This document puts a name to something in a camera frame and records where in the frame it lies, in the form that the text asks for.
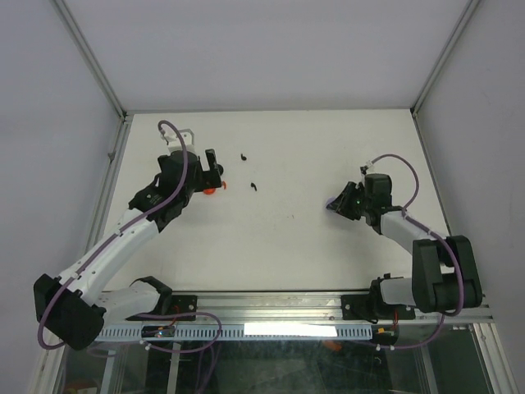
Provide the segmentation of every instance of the robotic arm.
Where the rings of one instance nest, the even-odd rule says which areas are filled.
[[[82,259],[58,277],[44,274],[34,284],[38,321],[50,307],[45,327],[74,350],[87,347],[108,324],[139,313],[166,314],[171,288],[154,277],[137,279],[118,291],[103,289],[136,250],[180,216],[193,193],[221,187],[223,168],[217,164],[214,150],[206,151],[210,169],[204,171],[194,152],[194,134],[185,130],[179,135],[184,139],[187,171],[184,184],[172,198],[184,175],[184,152],[175,133],[167,134],[161,127],[159,130],[170,154],[158,158],[161,172],[153,182],[135,195],[117,225]],[[78,274],[88,260],[92,263]],[[50,305],[58,291],[62,293]]]
[[[372,281],[370,292],[352,305],[358,316],[368,320],[392,318],[400,305],[415,306],[424,313],[448,314],[461,304],[475,308],[482,302],[482,289],[477,275],[472,246],[465,236],[441,236],[411,218],[404,208],[392,205],[392,180],[385,174],[367,174],[363,181],[349,182],[342,193],[326,208],[350,220],[365,218],[379,234],[397,242],[412,255],[412,277],[390,277]],[[459,264],[462,286],[455,273],[442,273],[441,264],[453,266],[446,242]]]

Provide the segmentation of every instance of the perforated metal strip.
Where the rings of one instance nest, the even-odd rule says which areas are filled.
[[[96,341],[124,342],[140,341],[142,328],[151,324],[123,323],[104,328]],[[372,327],[368,324],[336,325],[337,341],[367,341],[372,339]],[[217,327],[207,324],[179,324],[173,337],[147,338],[148,341],[209,341],[217,335]],[[244,325],[224,324],[219,341],[320,341],[324,337],[297,337],[278,335],[245,336]]]

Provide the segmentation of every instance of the white light strip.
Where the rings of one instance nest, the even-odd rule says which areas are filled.
[[[299,323],[246,323],[244,334],[278,335],[286,337],[337,337],[335,326],[316,326]]]

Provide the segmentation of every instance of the white table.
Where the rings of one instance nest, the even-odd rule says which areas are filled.
[[[135,115],[108,226],[159,172],[157,157],[167,153],[157,132],[161,119],[193,130],[203,158],[205,149],[216,150],[227,190],[194,195],[108,290],[148,275],[178,291],[351,290],[383,273],[409,276],[411,256],[394,241],[364,220],[324,209],[346,182],[360,180],[359,166],[382,153],[400,154],[415,166],[421,190],[410,212],[446,233],[408,110]],[[376,172],[392,177],[394,204],[412,195],[403,163],[386,158]]]

